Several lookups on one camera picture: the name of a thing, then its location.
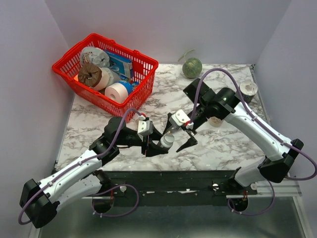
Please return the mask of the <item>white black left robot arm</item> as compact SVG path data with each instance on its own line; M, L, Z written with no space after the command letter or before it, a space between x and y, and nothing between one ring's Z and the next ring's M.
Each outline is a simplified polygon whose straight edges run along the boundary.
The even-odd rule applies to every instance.
M19 224L31 223L35 228L47 225L67 204L88 195L110 195L114 190L125 192L128 184L116 185L102 171L101 167L119 155L120 146L140 147L146 157L167 154L174 143L174 136L161 134L144 114L140 115L138 128L130 129L122 117L112 117L102 135L75 161L55 174L36 182L25 182L20 198L21 214L28 222L18 217Z

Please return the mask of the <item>brown wrapped toilet roll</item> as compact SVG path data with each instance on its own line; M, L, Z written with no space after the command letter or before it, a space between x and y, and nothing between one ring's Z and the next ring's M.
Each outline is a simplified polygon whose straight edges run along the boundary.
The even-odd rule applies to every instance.
M110 74L107 68L100 68L92 63L88 63L81 67L77 78L85 86L100 91L107 87Z

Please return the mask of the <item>aluminium rail frame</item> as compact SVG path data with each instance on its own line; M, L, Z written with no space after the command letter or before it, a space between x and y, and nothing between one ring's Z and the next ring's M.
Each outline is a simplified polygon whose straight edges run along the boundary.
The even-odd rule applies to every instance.
M294 182L257 185L244 215L227 206L139 207L121 218L93 214L91 200L68 205L32 238L303 238Z

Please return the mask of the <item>grey bottle white cap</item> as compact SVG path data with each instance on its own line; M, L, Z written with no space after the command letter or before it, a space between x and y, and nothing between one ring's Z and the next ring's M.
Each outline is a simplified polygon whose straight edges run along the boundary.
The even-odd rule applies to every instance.
M170 149L173 146L174 140L173 134L167 133L160 139L160 147Z

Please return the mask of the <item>grey wrapped toilet roll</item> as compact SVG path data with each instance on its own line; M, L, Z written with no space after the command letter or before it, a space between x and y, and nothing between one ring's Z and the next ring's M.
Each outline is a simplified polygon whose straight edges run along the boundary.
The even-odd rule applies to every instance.
M109 55L102 49L96 47L85 47L80 54L80 64L92 63L97 67L109 67Z

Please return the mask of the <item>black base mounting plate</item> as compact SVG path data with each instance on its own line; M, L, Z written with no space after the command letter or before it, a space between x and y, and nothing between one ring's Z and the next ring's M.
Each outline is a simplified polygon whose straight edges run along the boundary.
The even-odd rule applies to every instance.
M227 197L256 195L255 185L231 186L233 170L220 171L95 171L61 197L61 206L89 196L103 205L224 206Z

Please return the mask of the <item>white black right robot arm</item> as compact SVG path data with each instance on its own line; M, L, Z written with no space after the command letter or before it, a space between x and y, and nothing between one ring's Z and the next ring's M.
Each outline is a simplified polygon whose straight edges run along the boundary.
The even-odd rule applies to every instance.
M196 79L183 92L195 108L188 114L183 110L169 113L164 129L164 133L167 133L171 128L181 128L189 134L190 138L179 150L196 145L196 130L209 118L216 117L239 129L264 152L264 158L259 162L236 169L228 181L231 193L239 194L247 186L262 180L280 183L286 178L304 146L301 140L291 140L272 129L252 113L236 91L228 87L215 93L204 82Z

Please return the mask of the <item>blue white cardboard box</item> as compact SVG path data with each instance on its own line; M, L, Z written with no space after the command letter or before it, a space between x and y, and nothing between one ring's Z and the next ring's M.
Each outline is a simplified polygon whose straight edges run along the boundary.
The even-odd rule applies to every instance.
M133 73L133 64L132 59L126 58L124 56L121 56L119 54L104 50L110 60L110 69L114 72L116 72L119 75L123 75L127 78L132 78Z

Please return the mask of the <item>cream lotion pump bottle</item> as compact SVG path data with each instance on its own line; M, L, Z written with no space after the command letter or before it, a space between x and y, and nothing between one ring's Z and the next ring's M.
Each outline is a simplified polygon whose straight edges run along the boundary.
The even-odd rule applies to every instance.
M220 127L223 123L223 120L221 119L218 119L216 117L211 117L209 120L208 120L209 124L213 127Z

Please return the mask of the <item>white toilet roll blue wrap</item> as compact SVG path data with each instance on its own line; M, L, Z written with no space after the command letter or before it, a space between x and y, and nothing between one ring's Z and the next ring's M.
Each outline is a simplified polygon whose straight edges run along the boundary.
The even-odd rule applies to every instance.
M133 92L133 86L126 81L116 82L105 89L105 96L122 104Z

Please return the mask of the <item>green netted melon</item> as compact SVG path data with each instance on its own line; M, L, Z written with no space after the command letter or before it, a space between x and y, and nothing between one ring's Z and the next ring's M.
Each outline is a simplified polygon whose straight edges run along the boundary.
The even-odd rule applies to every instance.
M194 49L187 51L178 59L178 62L184 59L184 63L182 65L182 72L185 77L190 79L198 78L203 68L202 62L198 58L192 57L186 59L186 55L193 51Z

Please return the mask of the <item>red plastic shopping basket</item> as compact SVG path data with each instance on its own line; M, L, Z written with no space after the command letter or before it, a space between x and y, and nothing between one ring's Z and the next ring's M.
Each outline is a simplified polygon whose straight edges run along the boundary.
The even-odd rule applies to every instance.
M119 104L74 79L82 67L80 65L80 53L87 46L108 50L132 60L132 80L139 82L139 85L124 103ZM158 65L157 60L142 54L138 50L131 50L116 43L115 40L92 33L70 48L61 59L52 65L52 70L81 98L113 116L122 116L129 108L140 109L152 94L155 71Z

